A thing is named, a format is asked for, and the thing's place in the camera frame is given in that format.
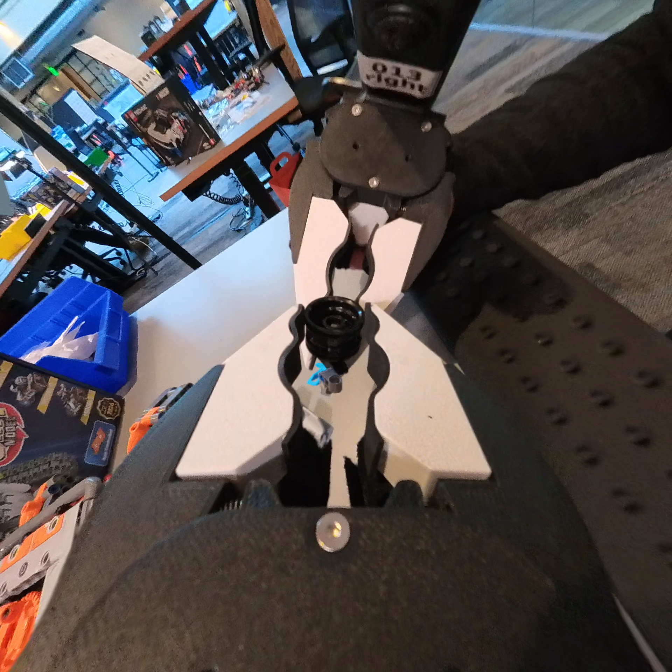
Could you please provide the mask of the red tool basket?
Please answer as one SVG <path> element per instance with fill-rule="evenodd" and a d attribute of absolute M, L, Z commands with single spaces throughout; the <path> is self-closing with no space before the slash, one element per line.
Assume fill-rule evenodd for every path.
<path fill-rule="evenodd" d="M 290 187 L 302 160 L 303 155 L 300 151 L 292 155 L 282 152 L 275 157 L 270 165 L 268 185 L 281 204 L 286 207 L 289 207 Z"/>

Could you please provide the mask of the black perforated board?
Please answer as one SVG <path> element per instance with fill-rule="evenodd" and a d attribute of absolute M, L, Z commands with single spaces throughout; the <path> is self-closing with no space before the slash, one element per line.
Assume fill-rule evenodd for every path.
<path fill-rule="evenodd" d="M 671 657 L 671 341 L 491 214 L 414 286 L 462 368 L 542 439 L 616 585 Z"/>

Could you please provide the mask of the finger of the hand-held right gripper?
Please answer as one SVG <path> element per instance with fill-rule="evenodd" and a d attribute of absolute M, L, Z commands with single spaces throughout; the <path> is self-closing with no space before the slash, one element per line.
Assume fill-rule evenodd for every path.
<path fill-rule="evenodd" d="M 406 217 L 390 220 L 380 206 L 364 206 L 363 232 L 367 239 L 368 281 L 363 308 L 375 305 L 392 312 L 406 293 L 407 276 L 423 225 Z"/>
<path fill-rule="evenodd" d="M 324 296 L 358 299 L 364 285 L 364 272 L 336 269 L 335 257 L 347 244 L 348 219 L 334 200 L 313 197 L 298 259 L 294 264 L 296 302 L 307 307 Z"/>

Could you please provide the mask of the black printed box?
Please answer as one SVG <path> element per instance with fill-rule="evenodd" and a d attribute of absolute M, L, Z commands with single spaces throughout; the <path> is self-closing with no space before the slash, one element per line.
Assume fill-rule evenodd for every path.
<path fill-rule="evenodd" d="M 176 75 L 131 105 L 122 118 L 167 167 L 187 163 L 220 143 Z"/>

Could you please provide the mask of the black office chair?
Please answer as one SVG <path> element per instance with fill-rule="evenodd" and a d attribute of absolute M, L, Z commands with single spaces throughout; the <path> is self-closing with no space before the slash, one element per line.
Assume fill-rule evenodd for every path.
<path fill-rule="evenodd" d="M 313 76 L 344 76 L 356 55 L 348 1 L 288 1 L 292 36 Z"/>

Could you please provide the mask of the small white blue connector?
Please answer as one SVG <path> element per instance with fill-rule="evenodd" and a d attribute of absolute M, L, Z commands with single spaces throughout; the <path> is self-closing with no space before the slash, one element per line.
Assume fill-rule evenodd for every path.
<path fill-rule="evenodd" d="M 323 396 L 338 395 L 343 390 L 343 377 L 348 373 L 345 361 L 323 364 L 315 360 L 306 384 L 319 388 Z"/>

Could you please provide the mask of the grey orange tracked toy robot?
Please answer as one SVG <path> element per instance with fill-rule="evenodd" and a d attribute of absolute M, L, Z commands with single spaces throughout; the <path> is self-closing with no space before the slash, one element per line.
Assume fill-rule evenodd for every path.
<path fill-rule="evenodd" d="M 71 491 L 44 483 L 22 509 L 19 526 L 1 550 L 1 671 L 10 671 L 44 614 L 104 480 Z"/>

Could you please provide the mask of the blue plastic bin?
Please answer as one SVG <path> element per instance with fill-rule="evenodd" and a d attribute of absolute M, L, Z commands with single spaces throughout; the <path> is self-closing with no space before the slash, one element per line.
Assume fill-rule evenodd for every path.
<path fill-rule="evenodd" d="M 130 321 L 122 297 L 68 278 L 1 337 L 1 353 L 116 393 L 128 381 Z"/>

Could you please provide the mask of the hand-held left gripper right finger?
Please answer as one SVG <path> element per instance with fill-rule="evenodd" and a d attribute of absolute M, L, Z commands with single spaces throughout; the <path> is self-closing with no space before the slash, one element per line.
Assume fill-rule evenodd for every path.
<path fill-rule="evenodd" d="M 382 308 L 371 308 L 374 344 L 390 373 L 374 399 L 382 475 L 390 484 L 487 480 L 491 468 L 443 360 Z"/>

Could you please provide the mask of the wooden work table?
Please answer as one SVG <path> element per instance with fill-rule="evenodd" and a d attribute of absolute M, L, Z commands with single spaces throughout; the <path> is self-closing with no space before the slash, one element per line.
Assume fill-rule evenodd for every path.
<path fill-rule="evenodd" d="M 217 179 L 233 173 L 266 219 L 280 213 L 271 192 L 246 159 L 256 155 L 264 168 L 270 167 L 273 157 L 267 142 L 276 125 L 298 109 L 298 101 L 275 65 L 267 64 L 263 72 L 265 84 L 260 88 L 262 102 L 252 108 L 248 118 L 220 135 L 220 141 L 214 149 L 168 168 L 160 180 L 161 201 L 169 201 L 179 193 L 193 201 L 204 196 Z"/>

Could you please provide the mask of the blue cardboard box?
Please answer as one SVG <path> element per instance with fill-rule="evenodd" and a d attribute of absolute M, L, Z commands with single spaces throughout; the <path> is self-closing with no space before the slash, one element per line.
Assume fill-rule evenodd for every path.
<path fill-rule="evenodd" d="M 104 479 L 123 409 L 116 395 L 1 356 L 1 484 Z"/>

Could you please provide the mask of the small black wheel assembly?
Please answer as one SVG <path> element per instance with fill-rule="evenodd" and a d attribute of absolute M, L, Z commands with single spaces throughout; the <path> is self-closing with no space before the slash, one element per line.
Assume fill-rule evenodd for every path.
<path fill-rule="evenodd" d="M 358 355 L 364 328 L 364 310 L 340 296 L 315 299 L 305 307 L 305 342 L 322 364 L 342 364 Z"/>

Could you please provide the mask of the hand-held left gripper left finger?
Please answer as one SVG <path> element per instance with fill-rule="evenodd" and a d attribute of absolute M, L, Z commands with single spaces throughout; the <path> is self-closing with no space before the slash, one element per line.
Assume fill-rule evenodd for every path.
<path fill-rule="evenodd" d="M 294 421 L 295 399 L 279 365 L 295 342 L 290 325 L 297 315 L 284 311 L 224 361 L 175 469 L 178 479 L 278 484 L 284 477 L 282 441 Z"/>

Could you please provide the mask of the black stand pole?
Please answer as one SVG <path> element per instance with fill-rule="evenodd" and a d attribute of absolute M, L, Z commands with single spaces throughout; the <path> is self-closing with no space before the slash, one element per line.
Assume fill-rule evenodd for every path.
<path fill-rule="evenodd" d="M 99 195 L 115 212 L 121 214 L 129 222 L 135 223 L 139 229 L 154 238 L 168 252 L 187 264 L 192 270 L 196 270 L 202 265 L 195 256 L 190 254 L 168 233 L 162 231 L 145 214 L 138 212 L 131 206 L 116 190 L 113 189 L 111 184 L 106 183 L 91 168 L 60 145 L 49 132 L 44 131 L 28 116 L 24 107 L 20 105 L 14 96 L 8 94 L 4 88 L 1 88 L 1 113 L 15 126 L 19 127 L 22 132 L 28 135 L 41 148 L 47 150 L 47 152 L 55 157 L 59 163 L 64 164 L 67 169 L 86 181 L 94 189 L 96 195 Z"/>

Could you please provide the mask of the person's right forearm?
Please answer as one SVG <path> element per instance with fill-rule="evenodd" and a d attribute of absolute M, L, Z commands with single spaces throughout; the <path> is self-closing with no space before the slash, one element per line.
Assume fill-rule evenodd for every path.
<path fill-rule="evenodd" d="M 450 223 L 671 148 L 671 1 L 452 137 Z"/>

